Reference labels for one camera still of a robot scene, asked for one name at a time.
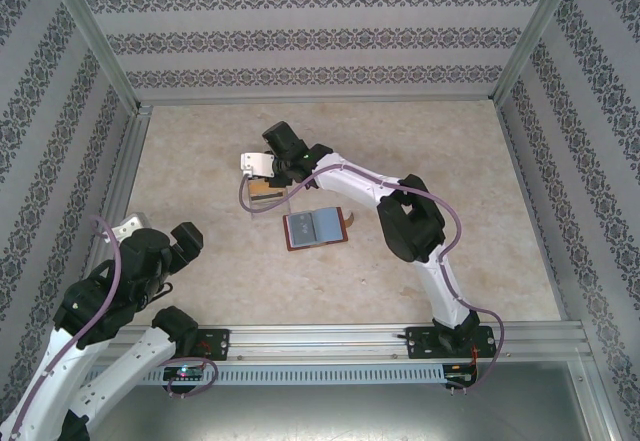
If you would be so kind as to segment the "grey VIP card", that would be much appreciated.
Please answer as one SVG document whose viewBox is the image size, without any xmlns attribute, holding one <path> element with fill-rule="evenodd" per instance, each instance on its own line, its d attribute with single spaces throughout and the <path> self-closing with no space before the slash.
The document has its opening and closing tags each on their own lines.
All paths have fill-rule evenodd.
<svg viewBox="0 0 640 441">
<path fill-rule="evenodd" d="M 310 212 L 294 214 L 289 218 L 293 246 L 306 246 L 317 241 L 313 214 Z"/>
</svg>

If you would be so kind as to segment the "brown leather card holder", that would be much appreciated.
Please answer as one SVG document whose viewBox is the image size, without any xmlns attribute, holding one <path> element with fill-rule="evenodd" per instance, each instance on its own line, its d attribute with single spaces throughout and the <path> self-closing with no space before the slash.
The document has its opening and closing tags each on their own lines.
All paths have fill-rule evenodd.
<svg viewBox="0 0 640 441">
<path fill-rule="evenodd" d="M 293 246 L 289 218 L 298 213 L 310 212 L 313 214 L 314 228 L 317 241 L 306 246 Z M 325 245 L 345 243 L 349 240 L 347 224 L 340 207 L 321 208 L 313 211 L 303 211 L 291 213 L 283 216 L 283 226 L 287 250 L 299 251 L 310 248 L 322 247 Z"/>
</svg>

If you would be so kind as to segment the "clear acrylic card stand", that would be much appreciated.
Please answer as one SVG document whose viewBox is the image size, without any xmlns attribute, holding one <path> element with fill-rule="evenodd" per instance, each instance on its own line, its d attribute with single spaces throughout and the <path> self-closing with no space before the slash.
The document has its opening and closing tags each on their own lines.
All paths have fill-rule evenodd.
<svg viewBox="0 0 640 441">
<path fill-rule="evenodd" d="M 244 210 L 249 213 L 252 219 L 256 218 L 258 215 L 278 216 L 291 213 L 291 203 L 288 200 L 288 187 L 272 187 L 269 184 L 275 191 L 273 195 L 251 198 L 249 195 L 248 185 L 251 180 L 255 179 L 264 179 L 268 181 L 265 178 L 247 178 L 240 190 L 241 205 Z"/>
</svg>

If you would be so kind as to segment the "left circuit board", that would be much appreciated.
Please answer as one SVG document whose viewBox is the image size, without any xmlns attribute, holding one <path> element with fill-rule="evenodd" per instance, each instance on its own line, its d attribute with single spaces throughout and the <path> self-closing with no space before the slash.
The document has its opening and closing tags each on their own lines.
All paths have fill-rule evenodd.
<svg viewBox="0 0 640 441">
<path fill-rule="evenodd" d="M 200 367 L 194 366 L 174 366 L 165 367 L 163 372 L 163 380 L 168 381 L 185 381 L 199 382 L 204 377 L 204 371 Z"/>
</svg>

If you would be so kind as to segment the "circuit board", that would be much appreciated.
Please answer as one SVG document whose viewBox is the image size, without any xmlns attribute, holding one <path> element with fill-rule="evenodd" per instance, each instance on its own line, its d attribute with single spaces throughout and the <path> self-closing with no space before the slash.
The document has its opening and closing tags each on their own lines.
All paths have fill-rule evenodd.
<svg viewBox="0 0 640 441">
<path fill-rule="evenodd" d="M 174 366 L 165 367 L 163 372 L 163 380 L 168 381 L 185 381 L 199 382 L 204 377 L 204 371 L 200 367 L 194 366 Z"/>
<path fill-rule="evenodd" d="M 444 365 L 444 376 L 448 383 L 454 385 L 471 386 L 477 380 L 478 369 L 475 364 Z"/>
</svg>

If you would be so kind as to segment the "grey metal shelf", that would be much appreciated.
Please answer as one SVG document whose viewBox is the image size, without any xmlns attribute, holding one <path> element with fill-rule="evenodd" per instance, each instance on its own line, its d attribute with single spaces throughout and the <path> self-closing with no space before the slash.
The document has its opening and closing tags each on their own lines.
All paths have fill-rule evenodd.
<svg viewBox="0 0 640 441">
<path fill-rule="evenodd" d="M 91 441 L 591 441 L 568 397 L 484 399 L 420 385 L 213 388 L 127 395 Z"/>
</svg>

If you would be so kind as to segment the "right circuit board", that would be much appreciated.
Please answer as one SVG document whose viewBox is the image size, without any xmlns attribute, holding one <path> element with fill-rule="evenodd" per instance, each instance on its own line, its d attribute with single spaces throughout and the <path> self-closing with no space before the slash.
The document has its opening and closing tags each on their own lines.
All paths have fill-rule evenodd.
<svg viewBox="0 0 640 441">
<path fill-rule="evenodd" d="M 477 380 L 478 369 L 475 364 L 444 365 L 444 376 L 448 383 L 454 385 L 471 386 Z"/>
</svg>

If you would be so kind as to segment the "aluminium side rail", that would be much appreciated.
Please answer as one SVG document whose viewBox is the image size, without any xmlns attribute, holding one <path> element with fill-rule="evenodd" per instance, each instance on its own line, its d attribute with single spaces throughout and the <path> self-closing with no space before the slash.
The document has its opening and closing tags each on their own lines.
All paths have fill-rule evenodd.
<svg viewBox="0 0 640 441">
<path fill-rule="evenodd" d="M 76 299 L 69 296 L 79 294 L 80 288 L 84 285 L 83 280 L 87 279 L 97 264 L 104 259 L 109 260 L 109 249 L 113 246 L 103 239 L 104 226 L 99 222 L 102 219 L 112 229 L 120 224 L 125 217 L 129 198 L 132 190 L 132 179 L 135 177 L 137 163 L 141 153 L 139 142 L 145 137 L 148 127 L 148 120 L 131 115 L 122 133 L 121 139 L 114 154 L 113 162 L 109 168 L 102 197 L 91 204 L 86 211 L 82 228 L 88 231 L 88 251 L 85 256 L 77 283 L 74 283 L 64 295 L 64 301 L 69 301 L 70 311 L 68 312 L 69 324 L 74 324 L 73 334 L 85 332 L 85 325 L 90 324 L 95 314 L 100 310 L 104 302 L 104 295 L 98 301 L 96 307 L 91 307 L 88 313 L 83 313 L 79 309 L 79 304 L 75 304 Z"/>
</svg>

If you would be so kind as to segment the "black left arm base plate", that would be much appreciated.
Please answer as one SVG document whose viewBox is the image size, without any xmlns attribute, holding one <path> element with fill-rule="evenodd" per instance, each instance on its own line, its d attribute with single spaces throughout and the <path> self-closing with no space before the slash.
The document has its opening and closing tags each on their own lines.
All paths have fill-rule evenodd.
<svg viewBox="0 0 640 441">
<path fill-rule="evenodd" d="M 199 328 L 190 354 L 212 361 L 226 361 L 229 344 L 230 331 L 228 329 Z"/>
</svg>

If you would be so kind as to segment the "aluminium mounting rail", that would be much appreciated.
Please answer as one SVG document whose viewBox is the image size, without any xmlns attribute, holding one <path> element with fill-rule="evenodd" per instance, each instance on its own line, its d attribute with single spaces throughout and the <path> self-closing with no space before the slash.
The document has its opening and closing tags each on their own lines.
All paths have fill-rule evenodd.
<svg viewBox="0 0 640 441">
<path fill-rule="evenodd" d="M 582 325 L 578 322 L 514 322 L 492 328 L 497 341 L 496 354 L 481 359 L 471 358 L 410 359 L 404 339 L 403 324 L 373 325 L 276 325 L 204 326 L 201 328 L 228 329 L 230 344 L 226 361 L 250 364 L 354 364 L 425 362 L 467 364 L 474 360 L 487 364 L 499 362 L 572 361 L 591 358 L 592 348 Z M 125 326 L 116 336 L 82 350 L 70 349 L 66 356 L 84 357 L 86 363 L 108 365 L 134 346 L 159 354 L 165 359 L 169 353 L 177 357 L 191 355 L 198 330 L 182 334 L 171 342 L 168 334 L 147 326 Z"/>
</svg>

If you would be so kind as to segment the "aluminium frame post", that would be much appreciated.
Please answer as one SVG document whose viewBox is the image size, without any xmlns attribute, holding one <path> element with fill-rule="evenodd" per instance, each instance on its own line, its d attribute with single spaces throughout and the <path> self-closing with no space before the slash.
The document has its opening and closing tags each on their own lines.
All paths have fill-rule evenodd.
<svg viewBox="0 0 640 441">
<path fill-rule="evenodd" d="M 560 2 L 561 0 L 540 0 L 537 4 L 490 95 L 496 107 L 501 107 L 505 103 Z"/>
<path fill-rule="evenodd" d="M 129 114 L 150 118 L 152 106 L 140 101 L 86 0 L 62 0 Z"/>
</svg>

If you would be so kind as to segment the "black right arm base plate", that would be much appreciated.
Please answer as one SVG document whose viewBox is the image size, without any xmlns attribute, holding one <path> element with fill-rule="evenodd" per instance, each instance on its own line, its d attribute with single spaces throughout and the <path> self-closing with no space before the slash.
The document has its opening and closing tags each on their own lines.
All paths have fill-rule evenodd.
<svg viewBox="0 0 640 441">
<path fill-rule="evenodd" d="M 436 326 L 408 327 L 404 339 L 410 359 L 471 358 L 473 354 L 489 359 L 497 351 L 497 341 L 489 326 L 479 326 L 464 336 Z"/>
</svg>

